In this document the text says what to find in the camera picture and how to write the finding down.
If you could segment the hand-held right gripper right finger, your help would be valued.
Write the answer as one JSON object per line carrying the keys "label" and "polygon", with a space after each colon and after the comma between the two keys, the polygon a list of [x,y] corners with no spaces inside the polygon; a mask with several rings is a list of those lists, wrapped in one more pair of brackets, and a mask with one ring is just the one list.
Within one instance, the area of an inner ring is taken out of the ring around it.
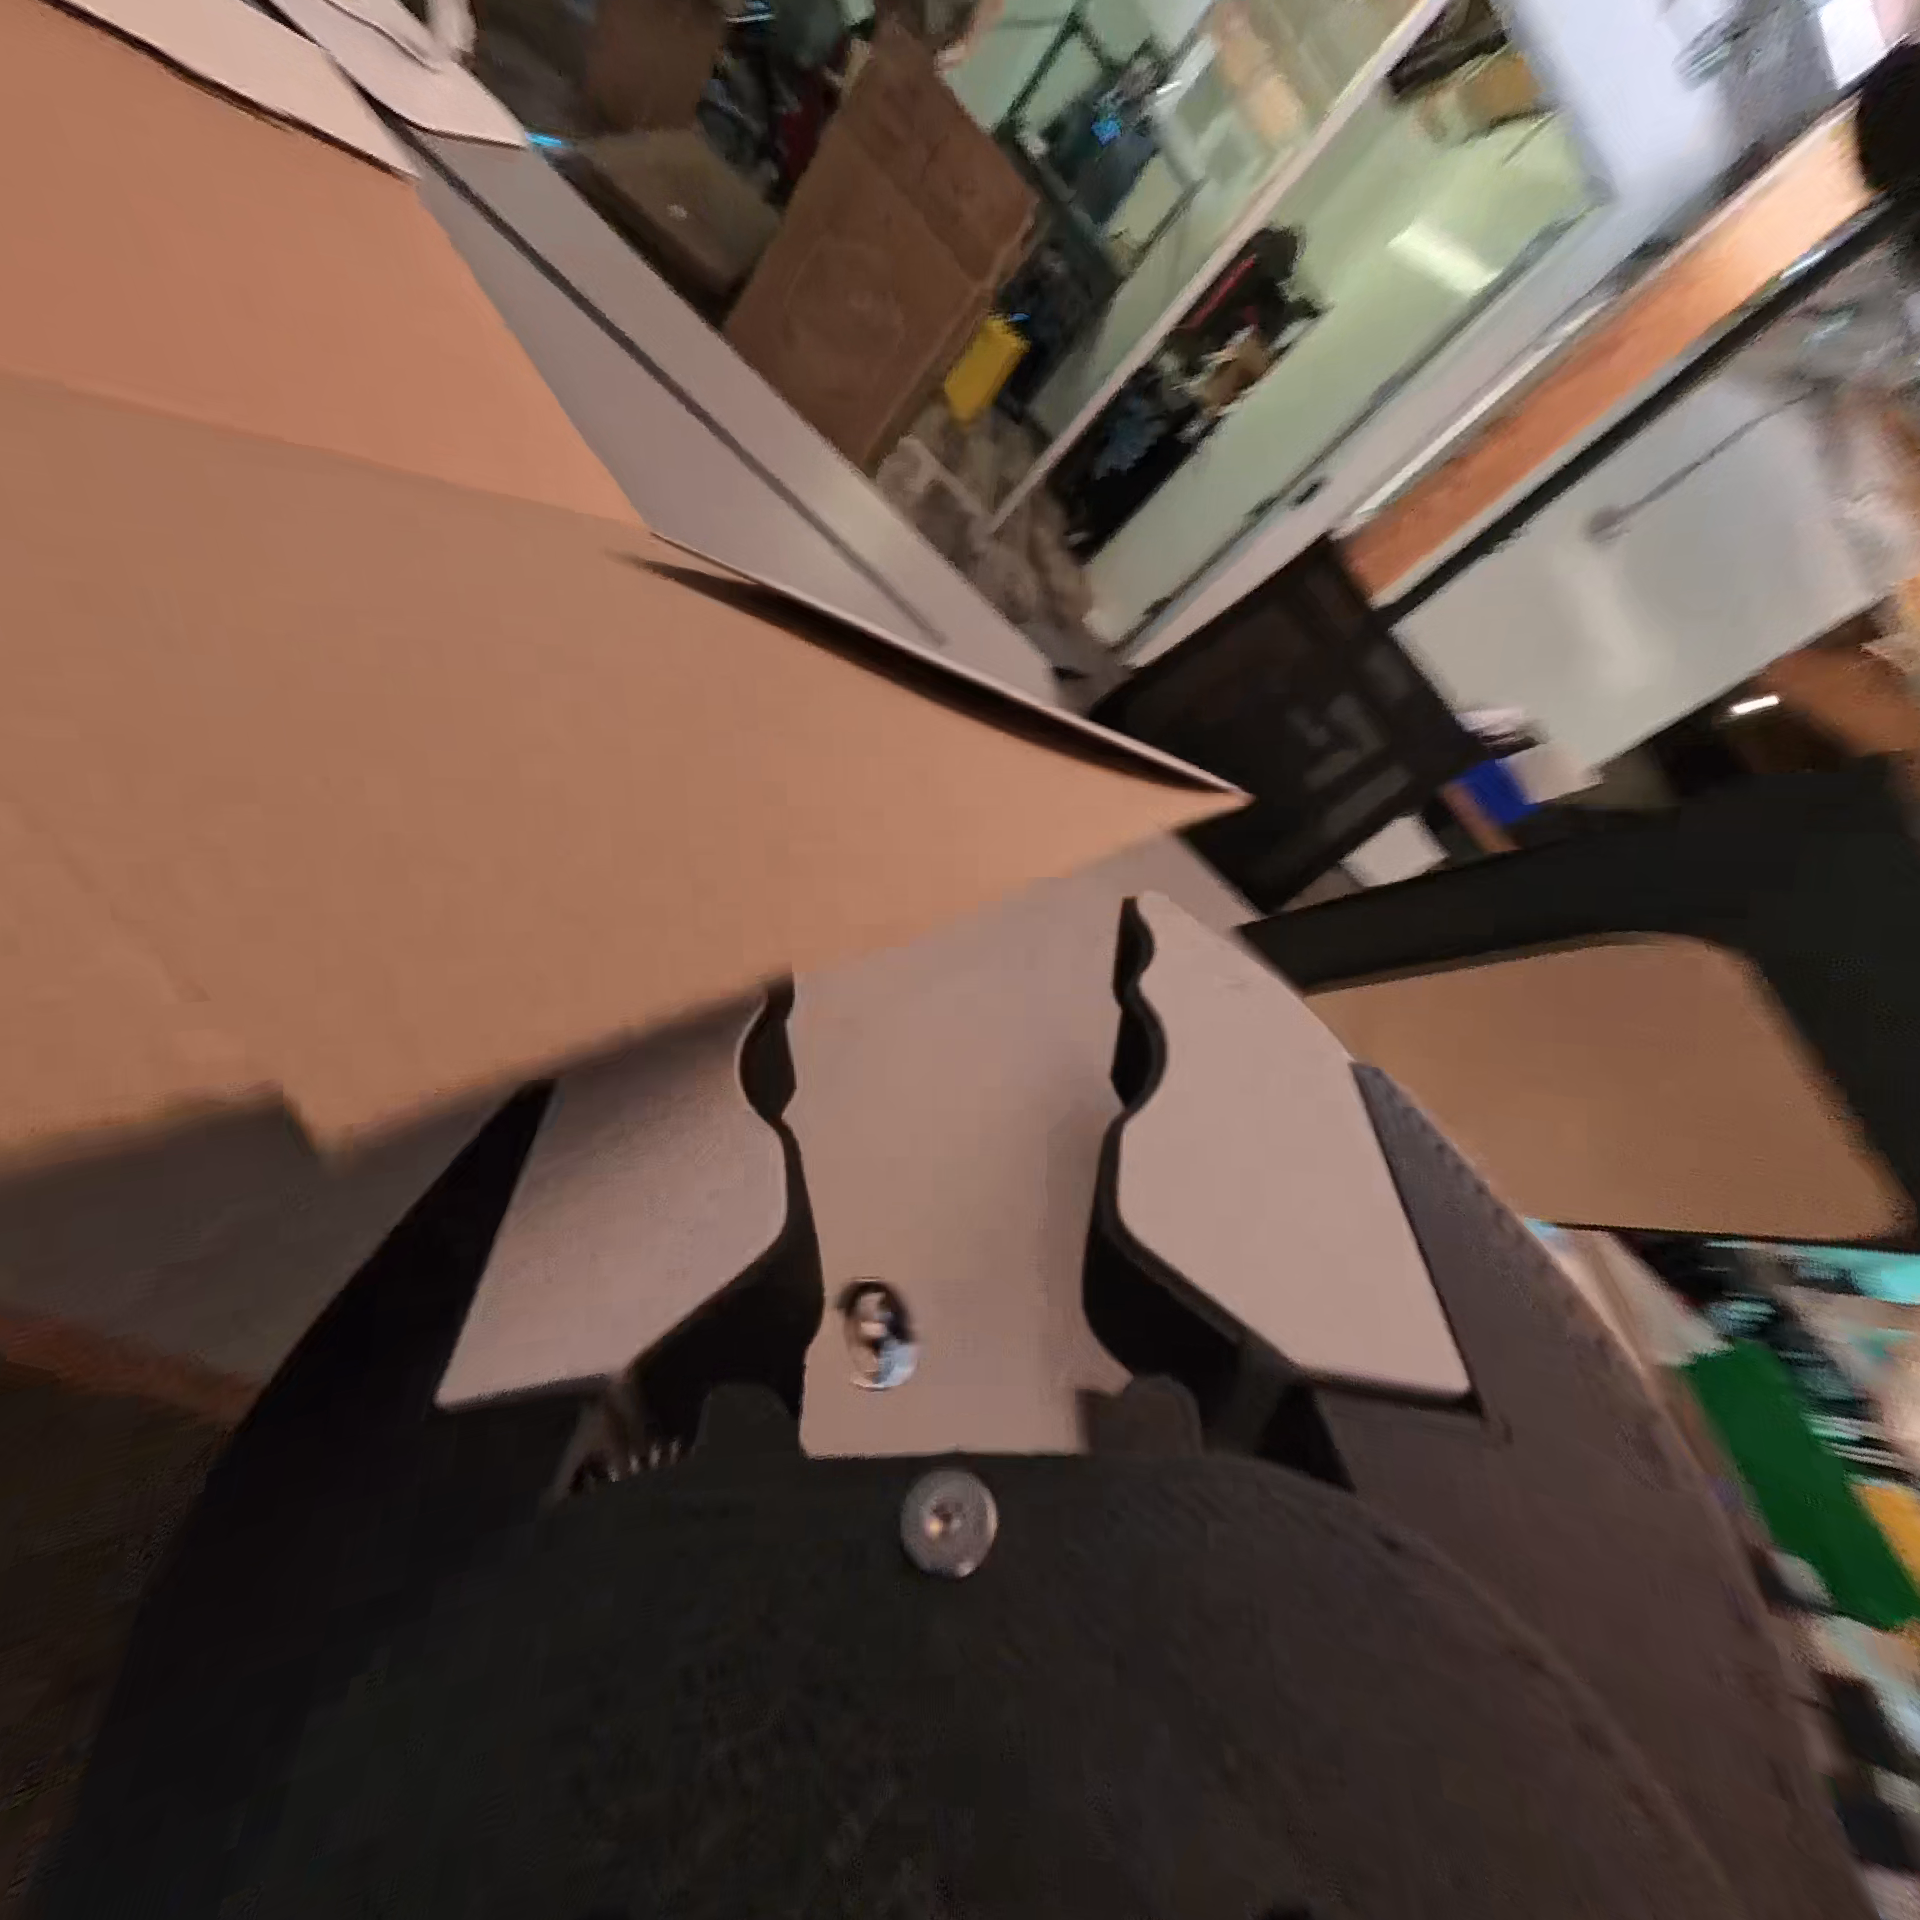
{"label": "hand-held right gripper right finger", "polygon": [[1209,1444],[1325,1444],[1325,1389],[1472,1410],[1354,1057],[1250,947],[1167,897],[1120,906],[1112,993],[1098,1345],[1180,1386]]}

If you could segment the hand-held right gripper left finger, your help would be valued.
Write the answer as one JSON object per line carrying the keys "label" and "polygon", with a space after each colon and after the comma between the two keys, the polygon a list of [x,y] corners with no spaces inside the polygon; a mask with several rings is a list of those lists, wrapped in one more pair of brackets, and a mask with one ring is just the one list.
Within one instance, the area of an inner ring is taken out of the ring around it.
{"label": "hand-held right gripper left finger", "polygon": [[440,1381],[447,1410],[632,1381],[655,1425],[717,1386],[800,1416],[826,1317],[796,993],[672,1025],[553,1089]]}

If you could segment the large cardboard box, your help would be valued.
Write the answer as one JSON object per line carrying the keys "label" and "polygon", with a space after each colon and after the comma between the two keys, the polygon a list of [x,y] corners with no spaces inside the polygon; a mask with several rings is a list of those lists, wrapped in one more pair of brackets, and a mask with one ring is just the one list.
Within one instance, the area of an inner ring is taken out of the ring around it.
{"label": "large cardboard box", "polygon": [[5,4],[5,1164],[355,1146],[1240,810],[655,535],[412,183]]}

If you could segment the metal table grommet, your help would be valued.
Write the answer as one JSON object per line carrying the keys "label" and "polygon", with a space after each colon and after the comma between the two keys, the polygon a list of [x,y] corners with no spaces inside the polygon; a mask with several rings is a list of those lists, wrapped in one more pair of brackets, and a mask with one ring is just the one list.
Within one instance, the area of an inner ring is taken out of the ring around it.
{"label": "metal table grommet", "polygon": [[853,1386],[876,1395],[900,1387],[916,1373],[916,1324],[895,1285],[881,1277],[850,1281],[835,1311],[848,1347]]}

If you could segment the tan rounded board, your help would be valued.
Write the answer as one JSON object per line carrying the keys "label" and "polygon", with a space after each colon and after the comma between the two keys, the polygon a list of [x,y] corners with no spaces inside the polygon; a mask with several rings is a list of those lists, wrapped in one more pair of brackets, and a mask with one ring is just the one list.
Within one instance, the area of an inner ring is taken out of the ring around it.
{"label": "tan rounded board", "polygon": [[1896,1147],[1763,971],[1609,935],[1307,987],[1523,1213],[1607,1232],[1899,1247]]}

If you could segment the blue container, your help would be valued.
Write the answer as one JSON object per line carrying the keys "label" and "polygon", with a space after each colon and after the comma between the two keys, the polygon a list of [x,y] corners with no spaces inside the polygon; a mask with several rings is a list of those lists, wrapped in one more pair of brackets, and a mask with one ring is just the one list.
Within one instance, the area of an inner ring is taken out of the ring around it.
{"label": "blue container", "polygon": [[1523,826],[1535,811],[1535,800],[1513,773],[1512,759],[1482,759],[1442,787],[1439,804],[1444,824],[1477,855],[1520,851]]}

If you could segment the green bin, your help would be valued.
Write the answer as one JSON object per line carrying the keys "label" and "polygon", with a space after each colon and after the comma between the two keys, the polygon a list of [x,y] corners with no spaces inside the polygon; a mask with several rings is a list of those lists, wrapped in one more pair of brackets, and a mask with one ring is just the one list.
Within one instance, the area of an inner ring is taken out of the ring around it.
{"label": "green bin", "polygon": [[1770,1541],[1805,1563],[1833,1609],[1885,1632],[1917,1620],[1917,1588],[1789,1371],[1759,1341],[1721,1345],[1675,1369]]}

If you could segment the yellow bin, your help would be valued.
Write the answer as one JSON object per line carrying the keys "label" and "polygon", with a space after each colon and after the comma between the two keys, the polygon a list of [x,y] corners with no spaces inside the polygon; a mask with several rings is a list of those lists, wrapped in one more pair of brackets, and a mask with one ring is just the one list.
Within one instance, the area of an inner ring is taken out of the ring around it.
{"label": "yellow bin", "polygon": [[962,427],[984,418],[1020,370],[1027,352],[1028,341],[1021,328],[996,311],[987,314],[945,376],[941,399],[948,418]]}

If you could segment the wooden beam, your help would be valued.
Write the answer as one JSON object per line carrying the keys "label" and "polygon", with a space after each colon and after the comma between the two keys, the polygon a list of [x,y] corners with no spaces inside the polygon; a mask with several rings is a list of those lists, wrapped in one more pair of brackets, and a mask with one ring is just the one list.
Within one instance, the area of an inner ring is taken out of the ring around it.
{"label": "wooden beam", "polygon": [[1802,293],[1874,199],[1847,99],[1725,204],[1484,396],[1383,484],[1335,545],[1373,604],[1425,583],[1601,433],[1689,370],[1772,297]]}

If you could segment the large brown cardboard carton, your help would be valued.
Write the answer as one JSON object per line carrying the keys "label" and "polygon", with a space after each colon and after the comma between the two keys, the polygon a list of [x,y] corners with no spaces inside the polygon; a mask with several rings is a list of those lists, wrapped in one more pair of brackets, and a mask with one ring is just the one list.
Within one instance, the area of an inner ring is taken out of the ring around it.
{"label": "large brown cardboard carton", "polygon": [[868,474],[969,347],[1039,218],[1039,194],[935,56],[884,21],[724,341]]}

